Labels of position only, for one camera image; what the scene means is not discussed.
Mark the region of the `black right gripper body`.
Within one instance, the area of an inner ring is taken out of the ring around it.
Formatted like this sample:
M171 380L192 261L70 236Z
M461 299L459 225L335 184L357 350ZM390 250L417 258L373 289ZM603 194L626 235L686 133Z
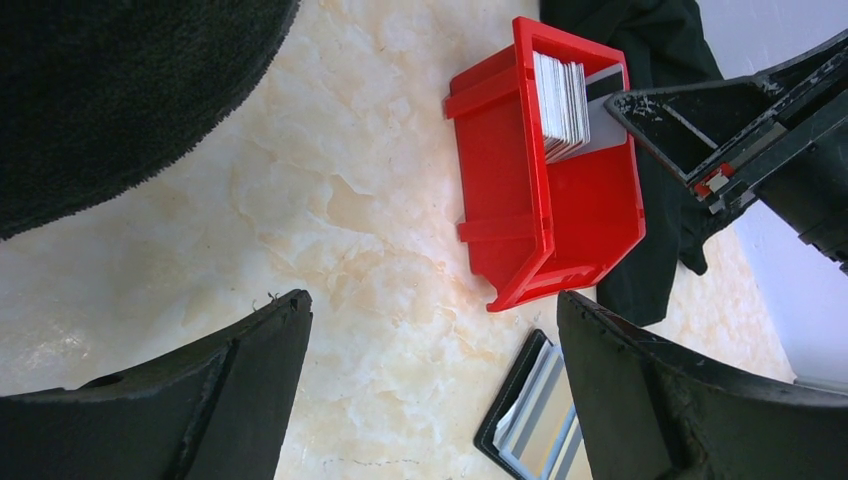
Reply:
M847 34L753 75L694 90L729 128L688 186L711 212L762 201L847 269Z

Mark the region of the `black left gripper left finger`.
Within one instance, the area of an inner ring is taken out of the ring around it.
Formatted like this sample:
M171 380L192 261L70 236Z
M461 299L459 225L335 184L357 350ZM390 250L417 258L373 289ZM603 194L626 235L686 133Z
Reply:
M308 292L74 389L1 400L5 479L270 479L310 338Z

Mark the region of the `black leather card holder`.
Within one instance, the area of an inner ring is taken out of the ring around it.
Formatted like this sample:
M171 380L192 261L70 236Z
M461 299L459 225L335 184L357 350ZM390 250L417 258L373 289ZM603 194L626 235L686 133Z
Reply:
M473 437L513 479L591 476L562 349L532 330Z

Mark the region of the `silver credit card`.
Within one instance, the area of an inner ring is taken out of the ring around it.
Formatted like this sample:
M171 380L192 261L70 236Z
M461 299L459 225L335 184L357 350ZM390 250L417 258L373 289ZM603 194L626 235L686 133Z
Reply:
M628 134L607 111L606 100L624 90L624 65L616 63L585 78L589 141L569 153L567 158L588 154L626 143Z

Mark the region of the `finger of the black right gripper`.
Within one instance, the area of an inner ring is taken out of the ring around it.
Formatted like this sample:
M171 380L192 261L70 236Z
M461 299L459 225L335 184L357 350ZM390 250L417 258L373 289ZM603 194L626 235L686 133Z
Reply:
M738 199L847 119L847 49L821 46L753 75L612 95L604 106L700 199Z

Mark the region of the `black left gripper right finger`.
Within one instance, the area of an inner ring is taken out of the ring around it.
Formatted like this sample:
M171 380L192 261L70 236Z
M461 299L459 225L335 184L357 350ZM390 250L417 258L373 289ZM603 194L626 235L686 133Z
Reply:
M596 479L843 479L847 398L749 373L576 292L557 322Z

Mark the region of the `red plastic bin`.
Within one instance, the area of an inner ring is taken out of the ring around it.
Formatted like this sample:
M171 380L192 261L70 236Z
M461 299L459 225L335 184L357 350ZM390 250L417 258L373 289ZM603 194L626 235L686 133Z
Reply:
M534 53L588 73L623 64L616 49L517 17L510 46L454 76L444 102L456 132L472 273L500 312L597 285L643 239L634 142L548 163Z

